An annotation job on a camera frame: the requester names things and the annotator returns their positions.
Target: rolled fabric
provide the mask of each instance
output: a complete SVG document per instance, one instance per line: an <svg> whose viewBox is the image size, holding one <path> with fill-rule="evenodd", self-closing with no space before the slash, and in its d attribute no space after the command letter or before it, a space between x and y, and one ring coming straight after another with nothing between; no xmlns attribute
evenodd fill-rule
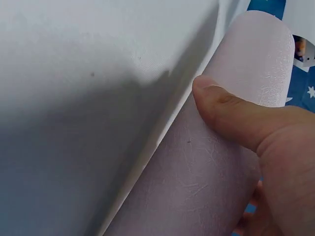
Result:
<svg viewBox="0 0 315 236"><path fill-rule="evenodd" d="M250 11L231 25L204 74L251 102L280 107L294 41L276 17ZM260 177L257 156L221 138L190 95L106 236L226 236Z"/></svg>

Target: white fabric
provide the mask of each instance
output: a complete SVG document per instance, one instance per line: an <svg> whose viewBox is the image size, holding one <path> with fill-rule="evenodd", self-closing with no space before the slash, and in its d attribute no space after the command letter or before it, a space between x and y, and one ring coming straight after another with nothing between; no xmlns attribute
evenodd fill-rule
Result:
<svg viewBox="0 0 315 236"><path fill-rule="evenodd" d="M96 233L249 1L1 0L0 234Z"/></svg>

